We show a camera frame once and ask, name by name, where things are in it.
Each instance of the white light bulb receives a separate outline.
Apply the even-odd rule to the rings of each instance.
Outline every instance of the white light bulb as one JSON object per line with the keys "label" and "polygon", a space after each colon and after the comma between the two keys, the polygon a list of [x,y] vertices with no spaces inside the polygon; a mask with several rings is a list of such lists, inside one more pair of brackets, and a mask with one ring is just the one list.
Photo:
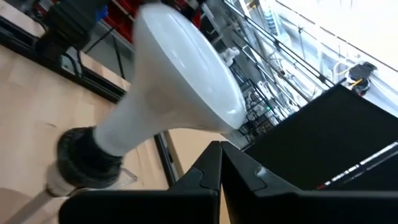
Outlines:
{"label": "white light bulb", "polygon": [[201,32],[163,4],[141,7],[134,23],[134,78],[129,92],[94,131],[102,150],[123,156],[173,128],[227,133],[246,109],[231,72]]}

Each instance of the black metal frame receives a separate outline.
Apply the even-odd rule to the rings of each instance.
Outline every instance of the black metal frame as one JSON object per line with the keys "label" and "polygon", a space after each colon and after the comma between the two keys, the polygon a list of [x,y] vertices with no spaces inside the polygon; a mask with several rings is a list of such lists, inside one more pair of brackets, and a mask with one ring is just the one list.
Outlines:
{"label": "black metal frame", "polygon": [[[61,75],[97,95],[107,99],[112,103],[117,103],[126,93],[125,90],[101,77],[97,73],[86,67],[82,67],[80,76],[70,73],[61,67],[61,64],[53,63],[51,60],[38,54],[34,49],[34,44],[39,38],[21,29],[3,16],[0,16],[0,44],[8,49],[20,54],[41,66]],[[154,136],[156,147],[164,167],[164,173],[168,185],[171,187],[177,179],[171,170],[169,153],[167,148],[161,143],[160,135]]]}

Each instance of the light bulb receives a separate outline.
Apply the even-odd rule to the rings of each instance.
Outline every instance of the light bulb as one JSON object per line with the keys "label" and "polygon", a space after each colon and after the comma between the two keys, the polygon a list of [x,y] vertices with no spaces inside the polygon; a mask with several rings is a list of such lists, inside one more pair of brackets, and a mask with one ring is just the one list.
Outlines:
{"label": "light bulb", "polygon": [[134,23],[134,78],[118,106],[94,130],[98,146],[123,156],[173,128],[227,133],[242,125],[242,93],[213,46],[179,12],[140,9]]}

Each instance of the bulb base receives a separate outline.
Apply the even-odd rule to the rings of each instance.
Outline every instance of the bulb base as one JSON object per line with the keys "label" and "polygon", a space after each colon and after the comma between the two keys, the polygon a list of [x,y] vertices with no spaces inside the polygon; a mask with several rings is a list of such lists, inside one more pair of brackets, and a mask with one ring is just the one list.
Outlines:
{"label": "bulb base", "polygon": [[63,179],[76,188],[103,189],[121,173],[123,157],[104,152],[95,142],[93,127],[73,128],[58,140],[57,168]]}

